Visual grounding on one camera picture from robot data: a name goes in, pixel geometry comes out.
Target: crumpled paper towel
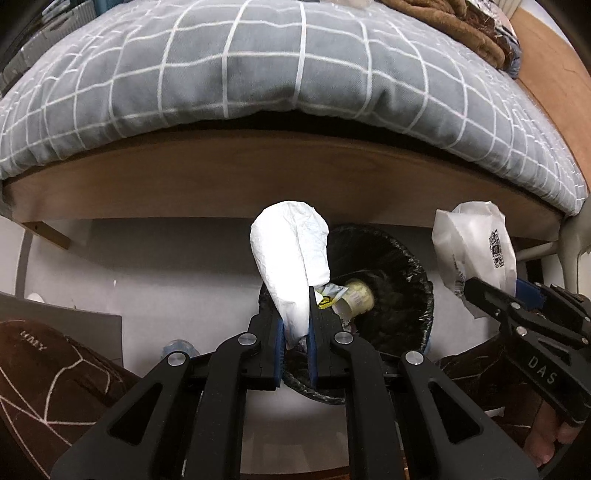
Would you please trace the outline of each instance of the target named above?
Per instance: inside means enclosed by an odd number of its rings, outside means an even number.
[[[324,219],[303,202],[267,207],[251,226],[251,248],[261,277],[283,318],[285,344],[308,335],[309,287],[330,280]]]

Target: black garbage bag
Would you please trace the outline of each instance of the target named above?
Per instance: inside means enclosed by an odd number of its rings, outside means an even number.
[[[353,319],[355,335],[391,355],[424,352],[433,324],[433,285],[416,257],[383,230],[354,224],[330,230],[327,255],[332,283],[361,280],[374,294],[374,308]],[[269,301],[263,285],[259,304],[264,307]],[[300,346],[285,352],[283,381],[313,400],[345,402],[343,391],[311,387],[307,355]]]

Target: gray bed cover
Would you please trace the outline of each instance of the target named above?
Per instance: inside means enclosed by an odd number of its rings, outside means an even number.
[[[122,137],[292,109],[419,138],[568,215],[587,195],[562,137],[515,82],[376,2],[119,5],[55,45],[0,101],[0,179]]]

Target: finger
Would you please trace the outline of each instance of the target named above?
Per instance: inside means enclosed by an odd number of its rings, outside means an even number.
[[[582,427],[571,427],[568,423],[563,423],[558,428],[557,440],[563,445],[570,445],[581,431]]]
[[[536,467],[545,465],[554,456],[554,443],[549,442],[539,432],[532,431],[525,440],[523,450],[532,459]]]
[[[544,440],[554,443],[558,436],[560,419],[557,413],[546,402],[542,402],[538,414],[535,416],[534,424],[531,426],[533,432],[537,432]]]

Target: wooden support beam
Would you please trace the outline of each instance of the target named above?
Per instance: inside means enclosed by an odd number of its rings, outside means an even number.
[[[24,222],[21,223],[21,225],[35,235],[50,241],[52,244],[57,245],[64,250],[70,248],[72,241],[63,233],[58,232],[44,222]]]

